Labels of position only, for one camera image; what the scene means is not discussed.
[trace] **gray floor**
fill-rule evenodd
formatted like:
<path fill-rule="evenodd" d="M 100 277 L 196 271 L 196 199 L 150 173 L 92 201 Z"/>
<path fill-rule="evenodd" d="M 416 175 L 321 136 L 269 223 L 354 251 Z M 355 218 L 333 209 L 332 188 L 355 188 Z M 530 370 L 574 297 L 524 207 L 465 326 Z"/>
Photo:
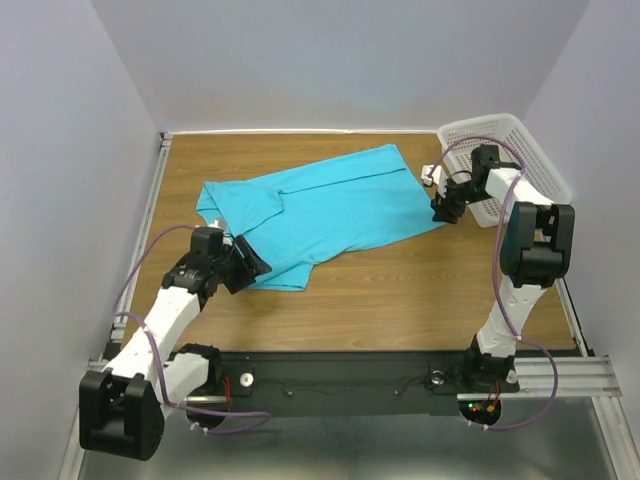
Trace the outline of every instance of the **gray floor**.
<path fill-rule="evenodd" d="M 541 401 L 505 402 L 501 423 Z M 260 432 L 205 437 L 182 414 L 169 419 L 148 462 L 85 455 L 86 480 L 585 480 L 615 479 L 589 399 L 558 400 L 544 420 L 482 432 L 456 418 L 274 419 Z"/>

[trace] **wooden surface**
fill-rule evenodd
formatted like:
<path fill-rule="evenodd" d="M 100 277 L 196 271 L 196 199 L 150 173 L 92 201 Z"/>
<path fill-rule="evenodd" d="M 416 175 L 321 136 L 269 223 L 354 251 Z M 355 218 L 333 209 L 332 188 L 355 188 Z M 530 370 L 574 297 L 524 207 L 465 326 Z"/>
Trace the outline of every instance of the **wooden surface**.
<path fill-rule="evenodd" d="M 149 238 L 176 223 L 203 223 L 195 205 L 205 181 L 245 180 L 387 143 L 398 146 L 416 176 L 440 153 L 435 135 L 178 135 Z M 304 292 L 231 296 L 220 288 L 180 344 L 244 351 L 463 349 L 494 301 L 494 240 L 495 229 L 478 227 L 467 212 L 458 225 L 319 265 Z M 158 243 L 142 267 L 133 312 L 148 312 L 163 274 L 188 245 L 186 230 Z M 126 338 L 132 332 L 130 324 Z M 573 348 L 555 289 L 538 302 L 524 333 L 550 348 Z"/>

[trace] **white wall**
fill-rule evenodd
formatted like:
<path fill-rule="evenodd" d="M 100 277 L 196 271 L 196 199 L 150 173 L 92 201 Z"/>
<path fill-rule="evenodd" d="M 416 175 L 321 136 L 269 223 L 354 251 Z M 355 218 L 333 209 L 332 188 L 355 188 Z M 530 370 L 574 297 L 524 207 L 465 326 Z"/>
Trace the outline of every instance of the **white wall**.
<path fill-rule="evenodd" d="M 90 3 L 0 3 L 0 477 L 54 479 L 157 156 Z"/>
<path fill-rule="evenodd" d="M 93 0 L 168 131 L 524 115 L 587 3 Z"/>
<path fill-rule="evenodd" d="M 568 285 L 640 444 L 640 3 L 593 0 L 525 124 L 571 185 Z"/>

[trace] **white plastic basket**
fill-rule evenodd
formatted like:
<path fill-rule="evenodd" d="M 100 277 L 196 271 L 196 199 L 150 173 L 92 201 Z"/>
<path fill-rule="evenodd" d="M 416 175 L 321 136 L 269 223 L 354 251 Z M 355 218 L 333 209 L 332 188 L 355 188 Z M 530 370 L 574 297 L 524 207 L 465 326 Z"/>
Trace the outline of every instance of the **white plastic basket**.
<path fill-rule="evenodd" d="M 517 117 L 509 113 L 485 115 L 449 123 L 438 129 L 438 138 L 442 143 L 443 151 L 451 143 L 469 135 L 486 135 L 502 140 L 522 156 L 527 164 L 524 177 L 540 193 L 556 203 L 571 201 L 571 190 Z M 471 151 L 482 143 L 487 142 L 469 140 L 453 148 L 444 159 L 449 172 L 471 170 Z M 502 147 L 499 149 L 502 161 L 515 161 L 509 152 Z M 456 176 L 456 180 L 464 180 L 464 177 L 468 178 L 467 175 L 461 174 Z M 469 205 L 469 209 L 481 227 L 492 227 L 498 224 L 500 204 L 496 200 L 485 200 Z"/>

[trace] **screw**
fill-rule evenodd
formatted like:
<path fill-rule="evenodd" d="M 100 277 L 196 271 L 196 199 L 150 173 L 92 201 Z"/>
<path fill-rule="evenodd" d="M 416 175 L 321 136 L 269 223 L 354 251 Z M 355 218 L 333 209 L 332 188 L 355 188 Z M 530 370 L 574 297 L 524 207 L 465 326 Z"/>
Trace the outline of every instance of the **screw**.
<path fill-rule="evenodd" d="M 249 372 L 240 375 L 240 385 L 245 388 L 253 385 L 253 375 L 251 375 Z"/>
<path fill-rule="evenodd" d="M 516 371 L 509 370 L 509 373 L 507 373 L 507 383 L 510 383 L 511 385 L 513 385 L 517 381 L 518 381 L 518 374 L 516 373 Z"/>
<path fill-rule="evenodd" d="M 440 386 L 444 383 L 444 375 L 440 370 L 434 370 L 431 372 L 431 383 L 436 386 Z"/>

